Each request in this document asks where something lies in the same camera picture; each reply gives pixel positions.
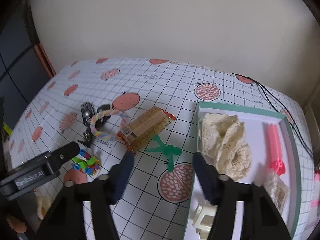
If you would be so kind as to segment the person left hand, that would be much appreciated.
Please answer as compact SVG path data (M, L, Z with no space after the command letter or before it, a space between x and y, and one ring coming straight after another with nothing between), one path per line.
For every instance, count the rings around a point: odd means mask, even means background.
M15 200L6 202L4 204L5 217L19 231L25 229L36 232L51 204L50 197L31 191Z

